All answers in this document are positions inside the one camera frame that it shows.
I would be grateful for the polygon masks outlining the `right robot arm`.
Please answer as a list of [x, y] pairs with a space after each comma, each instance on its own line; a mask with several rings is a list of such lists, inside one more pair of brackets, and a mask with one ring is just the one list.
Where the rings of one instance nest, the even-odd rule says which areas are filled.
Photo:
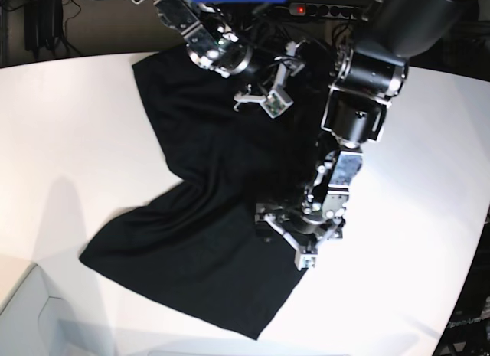
[[178, 32], [186, 43], [191, 61], [223, 78], [236, 77], [245, 84], [234, 95], [235, 106], [255, 103], [275, 119], [293, 105], [286, 92], [286, 81], [302, 71], [305, 63], [296, 56], [301, 46], [295, 41], [280, 41], [272, 47], [250, 39], [251, 30], [239, 32], [231, 26], [216, 4], [194, 0], [131, 0], [139, 5], [151, 1], [159, 21]]

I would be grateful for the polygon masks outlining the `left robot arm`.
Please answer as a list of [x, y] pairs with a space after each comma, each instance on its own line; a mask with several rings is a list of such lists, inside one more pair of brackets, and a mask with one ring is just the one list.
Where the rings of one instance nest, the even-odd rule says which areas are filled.
[[264, 203], [256, 220], [295, 252], [298, 269], [316, 264], [326, 240], [340, 238], [361, 147], [376, 141], [409, 62], [429, 50], [475, 0], [375, 0], [337, 49], [311, 174], [287, 203]]

